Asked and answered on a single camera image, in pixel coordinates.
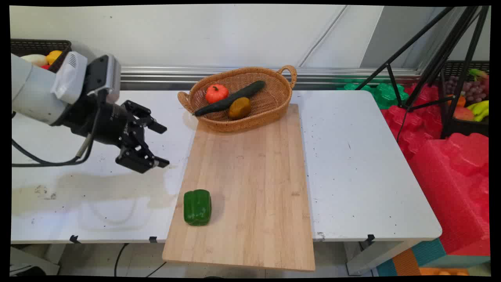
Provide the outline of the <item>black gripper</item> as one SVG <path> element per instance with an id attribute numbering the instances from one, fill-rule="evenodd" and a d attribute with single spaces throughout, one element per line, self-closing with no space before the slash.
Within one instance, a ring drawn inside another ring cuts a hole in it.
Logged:
<path id="1" fill-rule="evenodd" d="M 97 100 L 79 100 L 63 117 L 63 125 L 71 132 L 88 136 L 94 141 L 120 148 L 115 163 L 138 173 L 152 168 L 166 168 L 170 162 L 152 153 L 143 135 L 128 135 L 129 128 L 147 127 L 163 134 L 167 127 L 151 115 L 151 110 L 138 103 L 126 100 L 121 105 L 105 102 L 98 111 Z"/>

